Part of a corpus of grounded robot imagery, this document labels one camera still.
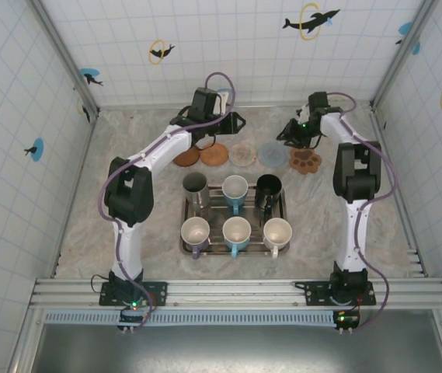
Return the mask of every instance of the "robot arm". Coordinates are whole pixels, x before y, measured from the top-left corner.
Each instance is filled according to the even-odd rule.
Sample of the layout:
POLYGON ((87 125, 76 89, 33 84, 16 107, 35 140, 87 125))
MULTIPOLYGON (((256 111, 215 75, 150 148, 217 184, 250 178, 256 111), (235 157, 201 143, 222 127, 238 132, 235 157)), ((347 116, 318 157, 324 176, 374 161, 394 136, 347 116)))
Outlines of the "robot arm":
POLYGON ((226 110, 228 97, 227 92, 197 89, 191 106, 181 110, 164 133, 147 148, 127 159, 117 157, 111 162, 109 176, 127 163, 133 163, 109 183, 104 198, 109 216, 115 219, 113 227, 116 256, 110 278, 117 283, 128 280, 122 271, 122 265, 131 279, 141 281, 141 225, 153 208, 152 180, 177 155, 188 150, 205 135, 237 134, 245 126, 242 117, 236 112, 228 113, 226 110), (205 122, 216 120, 219 120, 218 123, 204 126, 205 122), (120 254, 120 260, 117 259, 117 254, 120 254))
MULTIPOLYGON (((366 141, 353 129, 346 117, 340 118, 339 113, 322 116, 321 132, 338 145, 333 187, 336 195, 342 197, 343 223, 342 241, 336 264, 341 271, 361 272, 366 265, 356 249, 355 227, 360 207, 374 198, 374 194, 379 191, 381 159, 355 139, 358 137, 366 141), (340 119, 353 130, 352 134, 340 123, 340 119)), ((377 142, 371 144, 379 148, 377 142)), ((369 204, 362 210, 358 225, 357 240, 363 256, 365 256, 367 218, 370 209, 369 204)))
MULTIPOLYGON (((123 230, 120 238, 120 255, 128 274, 133 279, 138 278, 143 270, 143 266, 141 265, 141 226, 142 222, 149 216, 151 209, 153 208, 153 189, 151 180, 153 180, 177 155, 185 152, 191 147, 190 132, 182 131, 171 135, 173 131, 180 128, 181 127, 177 125, 169 125, 164 133, 147 148, 126 159, 124 162, 130 162, 141 157, 141 159, 129 169, 127 175, 129 178, 129 176, 131 176, 129 174, 134 174, 132 175, 133 186, 131 188, 126 186, 125 182, 131 180, 124 180, 120 185, 120 190, 118 191, 117 188, 115 188, 114 190, 116 193, 110 193, 108 194, 108 199, 106 198, 106 204, 109 207, 110 213, 116 215, 115 219, 120 220, 120 225, 123 230), (162 142, 151 155, 143 156, 148 150, 156 146, 159 139, 163 138, 163 136, 169 137, 169 140, 162 142), (128 210, 132 209, 132 212, 136 212, 136 215, 134 217, 130 216, 131 214, 126 216, 123 214, 124 211, 121 211, 119 214, 118 210, 120 208, 127 208, 128 210)), ((110 173, 124 162, 121 159, 114 159, 110 166, 110 173)), ((115 245, 117 245, 119 226, 116 222, 113 223, 113 230, 115 234, 114 242, 115 245)), ((112 271, 118 278, 126 280, 126 277, 122 273, 119 263, 117 262, 117 258, 114 259, 112 271)))
POLYGON ((357 298, 366 302, 372 285, 367 281, 366 263, 361 257, 365 257, 371 209, 368 201, 374 199, 381 184, 381 157, 370 147, 378 150, 381 147, 376 141, 361 137, 342 110, 328 104, 326 92, 310 95, 308 108, 302 107, 297 114, 299 117, 288 123, 278 139, 286 140, 288 145, 310 148, 313 138, 326 136, 338 145, 333 188, 342 198, 343 224, 340 250, 329 278, 329 298, 336 305, 357 298))

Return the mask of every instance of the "purple mug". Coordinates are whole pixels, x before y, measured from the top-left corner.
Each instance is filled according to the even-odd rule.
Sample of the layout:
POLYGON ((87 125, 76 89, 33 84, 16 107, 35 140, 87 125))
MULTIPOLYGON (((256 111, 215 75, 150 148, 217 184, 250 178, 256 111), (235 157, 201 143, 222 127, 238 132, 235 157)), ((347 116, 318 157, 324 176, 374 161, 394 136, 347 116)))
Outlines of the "purple mug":
POLYGON ((200 252, 211 244, 208 238, 210 233, 211 227, 207 221, 197 216, 189 218, 181 226, 181 238, 191 249, 193 259, 197 260, 200 252))

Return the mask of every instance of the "marble tabletop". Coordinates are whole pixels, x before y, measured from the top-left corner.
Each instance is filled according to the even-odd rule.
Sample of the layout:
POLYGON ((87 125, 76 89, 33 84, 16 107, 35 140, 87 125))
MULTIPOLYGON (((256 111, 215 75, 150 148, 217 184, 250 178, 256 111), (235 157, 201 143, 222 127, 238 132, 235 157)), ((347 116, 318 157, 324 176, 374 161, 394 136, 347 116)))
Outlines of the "marble tabletop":
MULTIPOLYGON (((347 103, 338 102, 345 107, 347 103)), ((275 139, 293 117, 297 107, 252 107, 236 111, 247 121, 237 135, 219 136, 228 148, 245 142, 258 148, 275 139)), ((113 158, 126 158, 157 138, 178 110, 103 111, 89 147, 88 157, 75 197, 63 241, 56 278, 89 278, 107 275, 113 263, 113 227, 98 213, 97 195, 108 175, 113 158)), ((349 122, 364 137, 374 139, 367 107, 347 114, 349 122)), ((323 138, 316 152, 322 164, 315 174, 301 175, 289 163, 271 169, 255 161, 246 167, 230 161, 210 167, 199 161, 188 168, 165 167, 153 180, 155 206, 144 223, 142 263, 146 279, 275 279, 327 278, 339 250, 341 232, 340 199, 332 188, 336 145, 323 138), (264 173, 277 175, 283 183, 287 220, 293 228, 291 248, 273 260, 270 256, 202 256, 193 260, 179 249, 183 203, 181 181, 187 173, 199 171, 209 183, 220 184, 237 174, 249 183, 264 173)), ((390 188, 382 169, 380 194, 390 188)), ((408 277, 407 241, 395 202, 374 204, 367 225, 366 257, 389 277, 408 277)))

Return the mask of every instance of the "coaster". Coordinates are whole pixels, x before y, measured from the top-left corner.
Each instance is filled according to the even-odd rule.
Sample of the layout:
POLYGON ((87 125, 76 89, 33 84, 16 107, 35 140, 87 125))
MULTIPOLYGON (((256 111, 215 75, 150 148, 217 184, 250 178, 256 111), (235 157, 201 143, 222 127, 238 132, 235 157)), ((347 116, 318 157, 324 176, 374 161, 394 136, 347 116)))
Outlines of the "coaster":
POLYGON ((249 144, 236 144, 229 149, 229 159, 237 166, 251 165, 257 159, 256 150, 249 144))
POLYGON ((193 146, 179 154, 172 161, 179 167, 190 167, 197 163, 198 159, 200 159, 200 150, 198 150, 196 146, 193 146))
POLYGON ((200 159, 207 166, 223 165, 228 161, 228 149, 218 142, 213 146, 207 145, 207 147, 200 152, 200 159))
POLYGON ((291 149, 290 167, 296 169, 302 175, 316 173, 322 163, 322 159, 312 149, 291 149))
POLYGON ((288 148, 278 141, 267 142, 261 145, 257 152, 259 162, 267 167, 280 167, 290 158, 288 148))

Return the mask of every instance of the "vent grille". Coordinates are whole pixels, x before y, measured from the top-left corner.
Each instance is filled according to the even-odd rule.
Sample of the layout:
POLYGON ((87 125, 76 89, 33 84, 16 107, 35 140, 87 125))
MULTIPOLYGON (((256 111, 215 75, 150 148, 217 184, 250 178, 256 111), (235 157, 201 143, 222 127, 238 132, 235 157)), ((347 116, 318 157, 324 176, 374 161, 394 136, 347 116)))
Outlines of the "vent grille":
MULTIPOLYGON (((119 322, 114 310, 50 310, 45 323, 132 325, 119 322)), ((334 326, 332 311, 169 311, 157 310, 147 326, 193 325, 308 325, 334 326)))

